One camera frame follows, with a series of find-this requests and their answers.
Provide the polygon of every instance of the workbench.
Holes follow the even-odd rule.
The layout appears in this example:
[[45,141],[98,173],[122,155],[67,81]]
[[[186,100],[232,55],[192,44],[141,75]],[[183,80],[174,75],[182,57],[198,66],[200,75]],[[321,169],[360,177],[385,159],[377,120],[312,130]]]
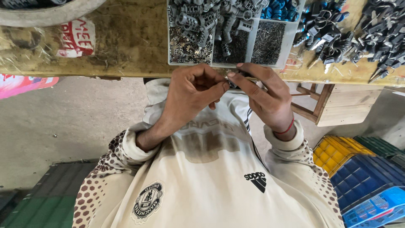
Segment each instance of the workbench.
[[[354,29],[366,2],[347,1],[342,12],[349,11],[350,16],[339,23],[340,27],[345,27],[343,32]],[[84,52],[83,56],[77,58],[59,57],[57,54],[62,46],[66,46],[63,43],[66,41],[63,39],[63,26],[2,26],[0,73],[36,77],[170,77],[177,68],[167,63],[166,0],[107,0],[84,17],[87,22],[85,26],[94,26],[95,34],[83,32],[73,35],[84,40],[94,36],[95,44],[92,44],[92,53],[88,53],[92,55],[84,56]],[[327,71],[321,62],[308,69],[313,59],[314,51],[306,51],[303,46],[293,48],[286,67],[277,71],[283,80],[289,82],[367,84],[377,66],[377,62],[367,62],[363,58],[356,65],[351,62],[344,65],[334,63]],[[405,86],[405,67],[397,68],[373,84]]]

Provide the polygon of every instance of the sweatshirt sleeve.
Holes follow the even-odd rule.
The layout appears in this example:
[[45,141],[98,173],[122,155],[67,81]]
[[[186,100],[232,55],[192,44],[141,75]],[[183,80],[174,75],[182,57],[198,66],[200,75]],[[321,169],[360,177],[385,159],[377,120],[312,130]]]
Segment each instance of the sweatshirt sleeve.
[[136,134],[151,125],[141,122],[119,133],[84,179],[77,194],[72,228],[108,227],[110,214],[121,204],[135,174],[158,152],[161,145],[143,151],[135,144]]
[[300,121],[295,120],[295,137],[288,142],[277,139],[270,127],[264,126],[264,135],[272,149],[266,154],[265,165],[269,172],[302,193],[322,214],[328,227],[344,227],[337,195],[328,173],[313,163],[312,149],[304,138]]

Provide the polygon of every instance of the red string bracelet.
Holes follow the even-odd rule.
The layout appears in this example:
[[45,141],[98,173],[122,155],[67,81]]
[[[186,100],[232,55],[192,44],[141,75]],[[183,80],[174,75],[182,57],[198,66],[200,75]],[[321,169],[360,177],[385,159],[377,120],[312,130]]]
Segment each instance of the red string bracelet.
[[281,132],[281,133],[278,133],[278,132],[275,132],[275,131],[274,131],[274,133],[279,134],[279,135],[286,133],[287,131],[290,130],[290,128],[292,127],[292,124],[293,124],[293,123],[294,123],[294,117],[292,118],[291,124],[290,124],[290,126],[288,127],[288,129],[287,129],[286,131]]

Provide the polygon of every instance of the concrete floor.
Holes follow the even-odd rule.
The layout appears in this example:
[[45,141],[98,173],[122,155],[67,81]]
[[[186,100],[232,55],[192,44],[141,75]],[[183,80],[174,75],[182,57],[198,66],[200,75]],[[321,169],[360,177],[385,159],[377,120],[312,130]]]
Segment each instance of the concrete floor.
[[[288,85],[291,91],[297,86]],[[309,109],[315,107],[310,98],[295,98],[294,102]],[[141,121],[146,103],[141,78],[118,82],[65,77],[53,88],[0,100],[1,190],[32,188],[55,162],[100,157],[118,132]],[[295,118],[301,120],[311,147],[331,133],[379,136],[404,149],[404,104],[405,97],[383,90],[361,124],[317,127],[299,115]],[[263,136],[263,123],[253,114],[250,126],[255,144],[263,154],[271,147]]]

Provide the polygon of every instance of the yellow plastic crate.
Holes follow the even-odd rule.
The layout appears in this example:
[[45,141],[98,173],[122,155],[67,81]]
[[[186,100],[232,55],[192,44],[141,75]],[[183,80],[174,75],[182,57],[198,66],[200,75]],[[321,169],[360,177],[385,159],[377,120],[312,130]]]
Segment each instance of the yellow plastic crate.
[[313,151],[313,162],[324,168],[329,176],[356,154],[377,156],[353,138],[324,136]]

